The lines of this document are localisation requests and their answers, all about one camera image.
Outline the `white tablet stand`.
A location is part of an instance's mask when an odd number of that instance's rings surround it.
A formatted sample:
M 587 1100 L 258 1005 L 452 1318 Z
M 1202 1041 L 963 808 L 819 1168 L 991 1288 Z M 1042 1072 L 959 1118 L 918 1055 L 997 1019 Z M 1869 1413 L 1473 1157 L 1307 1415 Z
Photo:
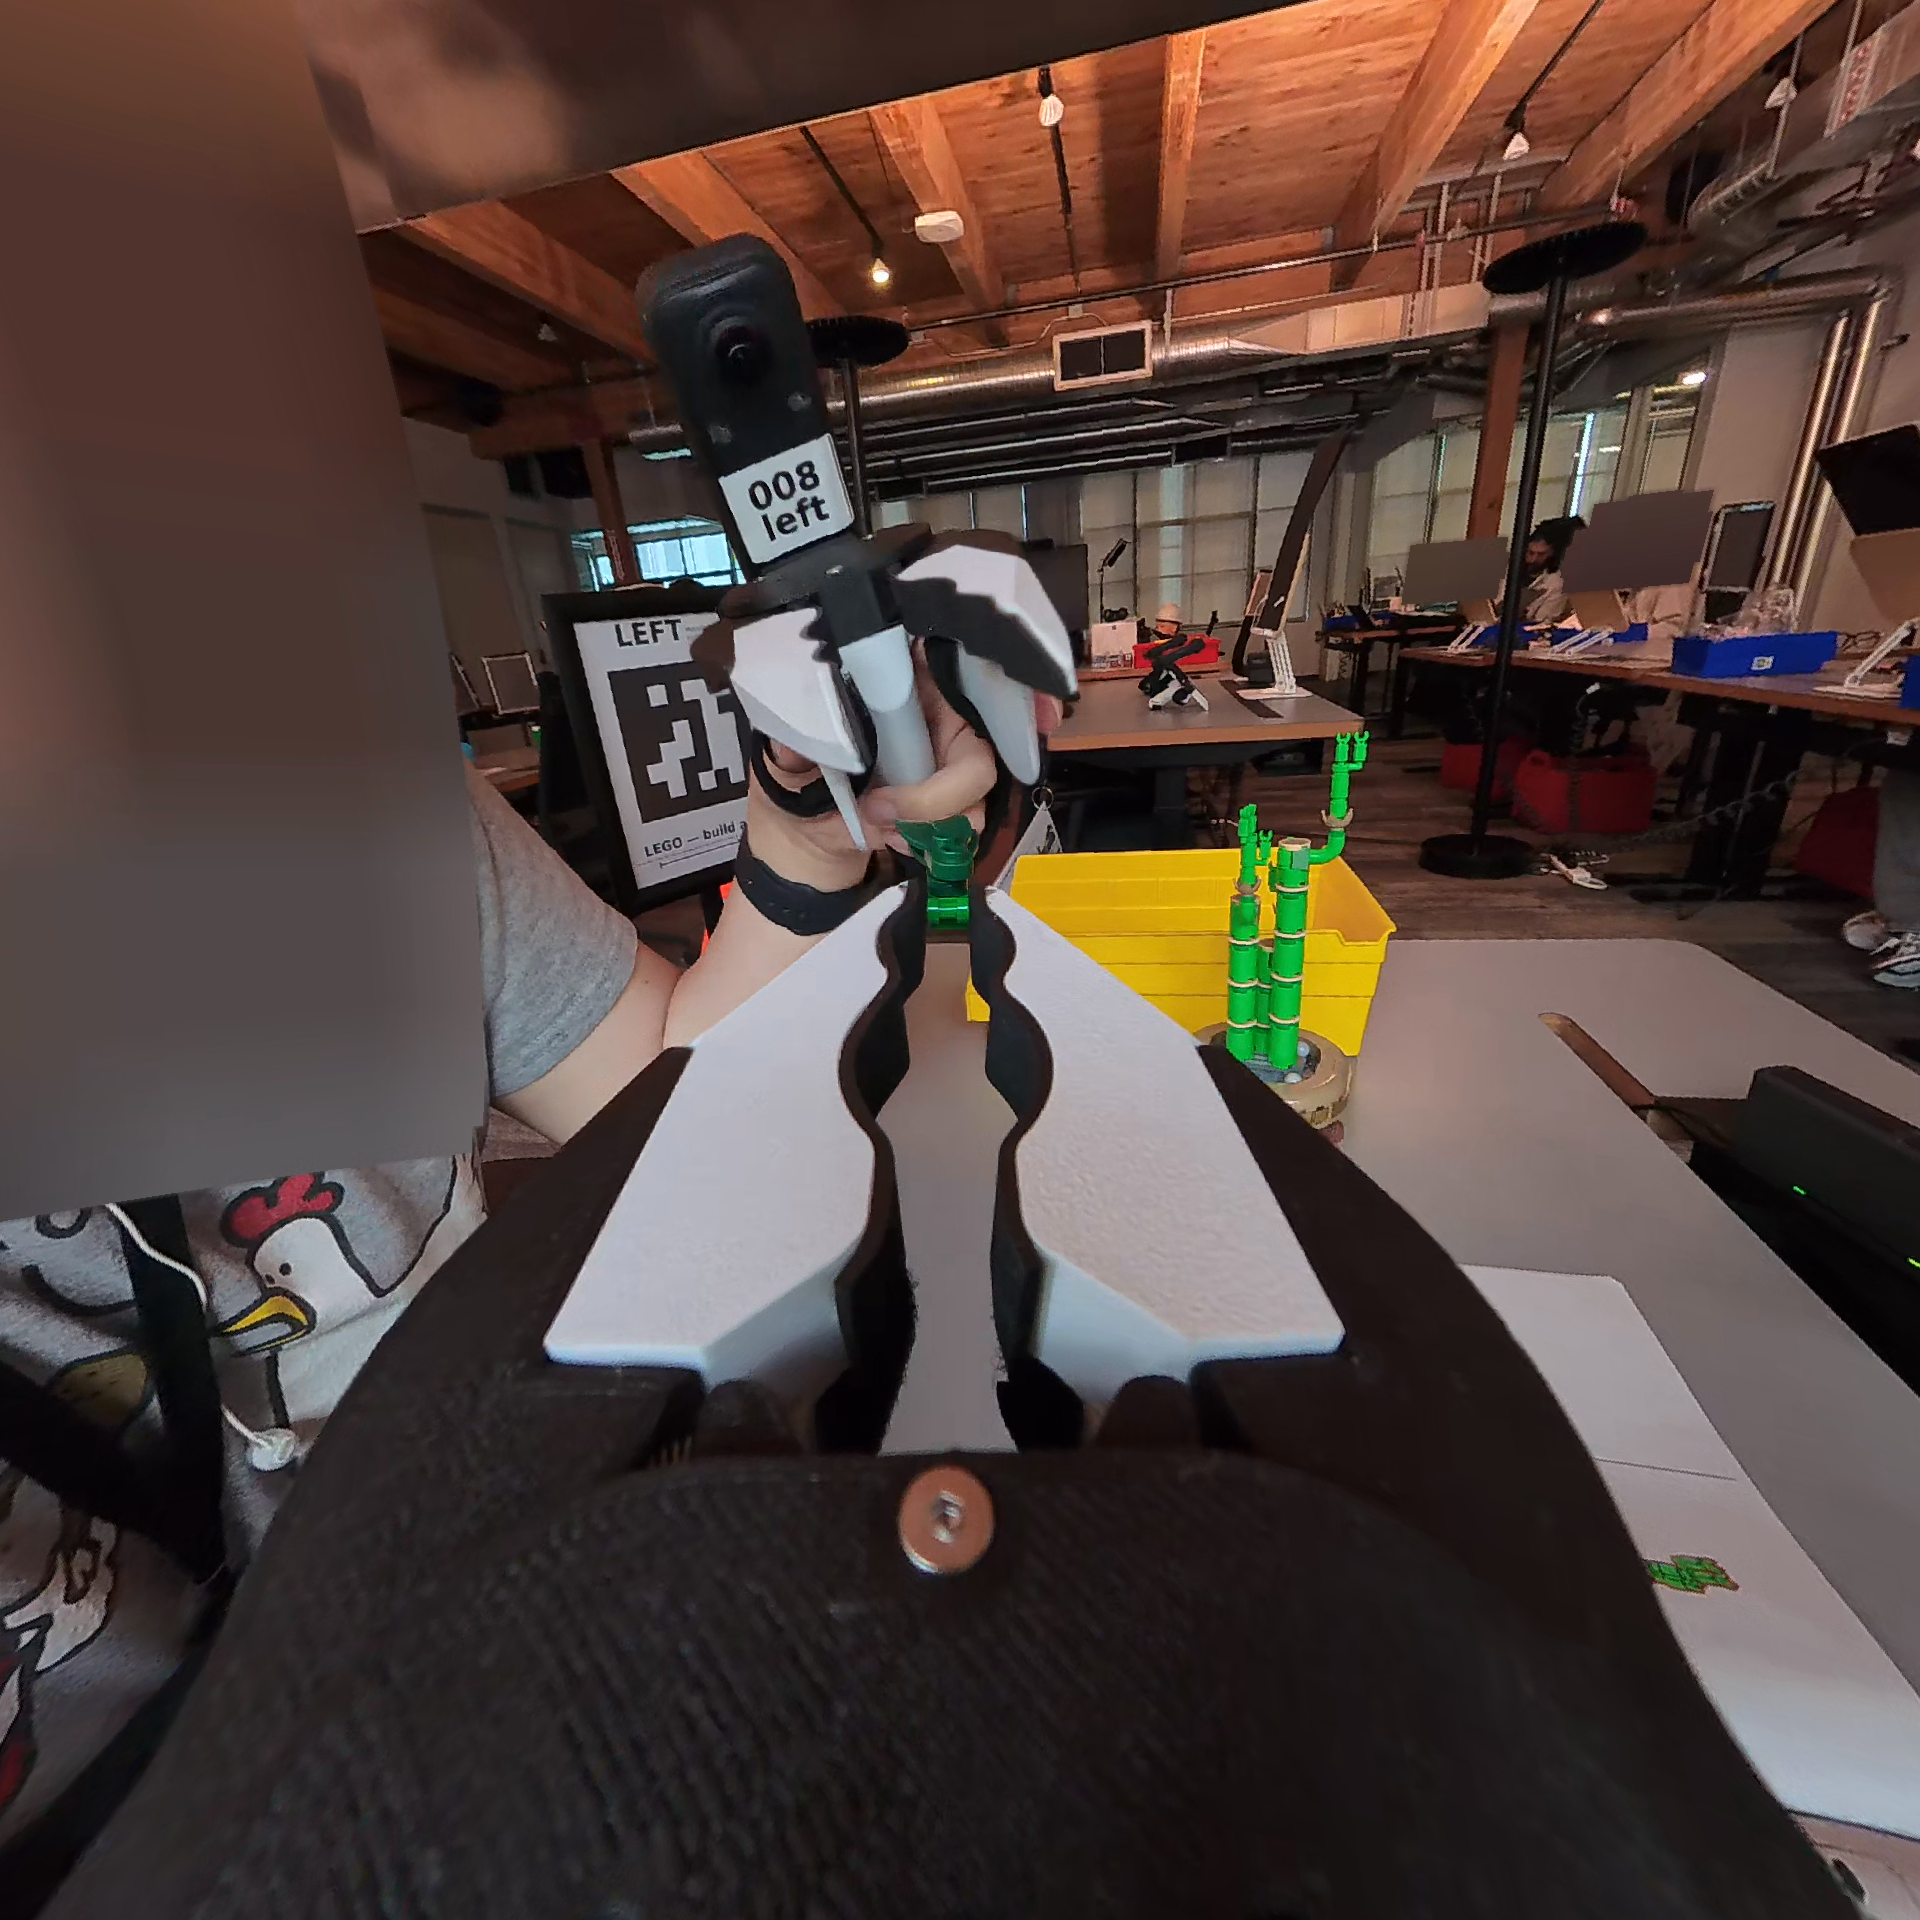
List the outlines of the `white tablet stand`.
M 1307 695 L 1290 649 L 1287 595 L 1290 587 L 1275 587 L 1270 566 L 1258 572 L 1227 651 L 1227 687 L 1255 703 L 1287 703 Z

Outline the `dark monitor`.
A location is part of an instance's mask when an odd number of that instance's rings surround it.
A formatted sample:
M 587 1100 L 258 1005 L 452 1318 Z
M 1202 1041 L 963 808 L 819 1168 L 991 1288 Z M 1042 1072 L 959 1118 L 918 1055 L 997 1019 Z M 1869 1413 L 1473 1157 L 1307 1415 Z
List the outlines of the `dark monitor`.
M 1902 534 L 1918 528 L 1918 423 L 1900 423 L 1877 435 L 1825 445 L 1815 463 L 1853 536 Z

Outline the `green lego piece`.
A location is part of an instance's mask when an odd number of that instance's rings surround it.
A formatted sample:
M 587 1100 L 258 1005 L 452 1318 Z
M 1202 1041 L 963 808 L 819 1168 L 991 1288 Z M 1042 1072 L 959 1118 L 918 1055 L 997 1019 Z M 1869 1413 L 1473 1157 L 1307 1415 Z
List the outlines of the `green lego piece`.
M 927 928 L 969 928 L 975 830 L 964 813 L 932 822 L 895 824 L 925 881 Z

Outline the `person's left hand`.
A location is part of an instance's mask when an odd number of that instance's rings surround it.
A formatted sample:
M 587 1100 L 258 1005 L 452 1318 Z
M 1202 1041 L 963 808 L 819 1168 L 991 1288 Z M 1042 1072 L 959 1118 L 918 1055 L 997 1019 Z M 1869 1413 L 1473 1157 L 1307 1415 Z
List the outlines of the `person's left hand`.
M 857 797 L 865 843 L 859 846 L 835 805 L 826 815 L 802 817 L 775 805 L 757 783 L 748 801 L 748 846 L 783 879 L 823 893 L 842 893 L 873 873 L 879 847 L 903 849 L 900 822 L 938 822 L 966 815 L 986 821 L 998 763 L 991 742 L 951 708 L 924 661 L 917 661 L 917 695 L 932 752 L 932 772 L 915 783 L 873 779 Z

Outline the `marker sign board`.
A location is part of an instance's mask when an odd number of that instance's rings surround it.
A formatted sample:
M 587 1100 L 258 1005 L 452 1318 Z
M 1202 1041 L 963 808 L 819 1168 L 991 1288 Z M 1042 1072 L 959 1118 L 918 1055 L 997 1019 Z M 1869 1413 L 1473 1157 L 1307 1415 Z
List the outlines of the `marker sign board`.
M 731 877 L 748 815 L 750 732 L 693 641 L 722 587 L 677 581 L 541 600 L 593 821 L 626 913 Z

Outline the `white hang tag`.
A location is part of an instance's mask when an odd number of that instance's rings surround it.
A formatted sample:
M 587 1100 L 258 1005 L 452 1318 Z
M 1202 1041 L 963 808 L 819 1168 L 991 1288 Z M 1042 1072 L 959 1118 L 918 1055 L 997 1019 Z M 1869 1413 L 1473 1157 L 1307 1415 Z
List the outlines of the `white hang tag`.
M 1009 893 L 1026 901 L 1054 881 L 1077 877 L 1085 861 L 1090 824 L 1098 824 L 1090 807 L 1036 807 L 1006 873 Z

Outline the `long wooden desk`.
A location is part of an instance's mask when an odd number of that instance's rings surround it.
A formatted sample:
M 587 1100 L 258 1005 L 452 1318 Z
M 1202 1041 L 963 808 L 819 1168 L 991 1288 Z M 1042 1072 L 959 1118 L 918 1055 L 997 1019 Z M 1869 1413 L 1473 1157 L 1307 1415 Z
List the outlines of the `long wooden desk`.
M 1397 668 L 1389 708 L 1394 733 L 1401 732 L 1407 679 L 1419 668 L 1449 669 L 1491 689 L 1487 745 L 1482 752 L 1473 822 L 1466 831 L 1441 831 L 1419 846 L 1419 867 L 1444 877 L 1510 879 L 1538 861 L 1513 831 L 1492 824 L 1498 740 L 1516 687 L 1538 692 L 1553 681 L 1573 687 L 1575 703 L 1583 687 L 1678 696 L 1678 720 L 1694 728 L 1686 765 L 1700 811 L 1683 817 L 1683 827 L 1691 830 L 1685 873 L 1676 879 L 1635 879 L 1633 891 L 1643 901 L 1747 901 L 1789 889 L 1787 877 L 1771 868 L 1771 852 L 1810 752 L 1833 761 L 1853 759 L 1865 767 L 1916 769 L 1916 708 L 1845 689 L 1821 676 L 1700 679 L 1666 662 L 1633 659 L 1628 649 L 1595 655 L 1532 651 L 1500 665 L 1484 649 L 1453 654 L 1447 646 L 1411 644 Z

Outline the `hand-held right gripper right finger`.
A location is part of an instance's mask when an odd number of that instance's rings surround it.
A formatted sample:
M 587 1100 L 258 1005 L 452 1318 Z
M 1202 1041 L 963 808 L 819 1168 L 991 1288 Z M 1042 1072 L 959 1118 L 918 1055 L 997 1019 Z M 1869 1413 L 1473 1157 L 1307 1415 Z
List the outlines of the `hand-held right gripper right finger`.
M 1213 1069 L 1231 1067 L 1003 891 L 972 904 L 998 1144 L 1003 1403 L 1111 1403 L 1213 1359 L 1334 1352 L 1343 1325 Z

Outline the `black box with green light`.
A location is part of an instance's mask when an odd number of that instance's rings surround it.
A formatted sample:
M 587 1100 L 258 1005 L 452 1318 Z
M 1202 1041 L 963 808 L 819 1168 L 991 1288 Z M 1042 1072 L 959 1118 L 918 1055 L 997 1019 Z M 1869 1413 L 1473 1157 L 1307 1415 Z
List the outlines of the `black box with green light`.
M 1918 1132 L 1798 1067 L 1753 1072 L 1739 1096 L 1671 1103 L 1691 1168 L 1730 1205 L 1902 1283 L 1918 1269 Z

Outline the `small toy robot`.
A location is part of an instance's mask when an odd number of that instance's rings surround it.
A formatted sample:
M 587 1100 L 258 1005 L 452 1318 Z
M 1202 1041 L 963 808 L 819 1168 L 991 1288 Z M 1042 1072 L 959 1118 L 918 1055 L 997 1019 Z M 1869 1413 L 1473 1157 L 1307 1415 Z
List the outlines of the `small toy robot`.
M 1194 673 L 1218 662 L 1215 615 L 1195 631 L 1185 623 L 1177 604 L 1162 604 L 1149 628 L 1140 627 L 1137 662 L 1143 668 L 1139 689 L 1149 710 L 1210 710 L 1210 696 Z

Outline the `person's left forearm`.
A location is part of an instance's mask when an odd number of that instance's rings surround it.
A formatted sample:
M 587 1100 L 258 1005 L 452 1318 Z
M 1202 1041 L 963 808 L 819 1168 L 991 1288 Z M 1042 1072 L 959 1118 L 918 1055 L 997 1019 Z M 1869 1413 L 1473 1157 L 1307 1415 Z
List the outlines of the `person's left forearm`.
M 743 893 L 731 893 L 708 945 L 686 968 L 671 967 L 626 928 L 614 941 L 614 967 L 604 968 L 617 987 L 607 1005 L 587 1019 L 581 1038 L 559 1041 L 553 1063 L 517 1087 L 507 1087 L 510 1076 L 501 1072 L 491 1101 L 546 1141 L 564 1142 L 663 1051 L 694 1041 L 828 941 L 828 932 L 782 928 Z

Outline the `short black disc stand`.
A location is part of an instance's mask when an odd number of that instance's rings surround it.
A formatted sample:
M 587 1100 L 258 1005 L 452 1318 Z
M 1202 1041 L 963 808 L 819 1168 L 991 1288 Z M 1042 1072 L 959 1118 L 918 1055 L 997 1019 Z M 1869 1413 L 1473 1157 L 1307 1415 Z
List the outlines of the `short black disc stand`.
M 859 375 L 894 364 L 907 349 L 907 328 L 879 315 L 831 315 L 809 319 L 806 336 L 815 364 L 831 373 L 843 407 L 847 495 L 855 531 L 868 534 L 873 531 L 873 504 L 862 457 Z

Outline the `green bamboo lego model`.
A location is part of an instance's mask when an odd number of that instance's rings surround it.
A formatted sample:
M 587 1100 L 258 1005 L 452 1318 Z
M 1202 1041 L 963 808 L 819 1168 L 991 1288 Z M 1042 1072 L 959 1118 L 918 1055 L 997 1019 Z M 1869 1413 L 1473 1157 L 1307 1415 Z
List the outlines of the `green bamboo lego model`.
M 1259 827 L 1258 807 L 1236 815 L 1239 868 L 1227 921 L 1227 1016 L 1198 1028 L 1333 1144 L 1353 1094 L 1353 1055 L 1305 1025 L 1305 936 L 1311 875 L 1343 857 L 1353 777 L 1369 757 L 1367 728 L 1334 740 L 1324 808 L 1325 838 Z

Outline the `yellow plastic bin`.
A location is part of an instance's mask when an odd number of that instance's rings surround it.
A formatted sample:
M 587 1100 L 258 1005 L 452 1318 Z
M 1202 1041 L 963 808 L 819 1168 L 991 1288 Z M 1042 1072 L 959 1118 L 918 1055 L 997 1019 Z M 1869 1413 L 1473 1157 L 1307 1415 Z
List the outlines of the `yellow plastic bin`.
M 1227 921 L 1239 855 L 1085 852 L 1073 879 L 1015 903 L 1191 1033 L 1227 1016 Z M 1359 1055 L 1394 921 L 1357 873 L 1311 875 L 1303 1024 Z

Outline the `white instruction booklet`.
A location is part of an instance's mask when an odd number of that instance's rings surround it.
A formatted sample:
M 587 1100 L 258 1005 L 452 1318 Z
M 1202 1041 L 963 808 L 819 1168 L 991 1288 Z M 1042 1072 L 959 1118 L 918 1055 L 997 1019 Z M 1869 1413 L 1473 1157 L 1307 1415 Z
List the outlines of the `white instruction booklet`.
M 1789 1812 L 1918 1837 L 1918 1697 L 1612 1278 L 1470 1279 L 1588 1449 L 1686 1662 Z

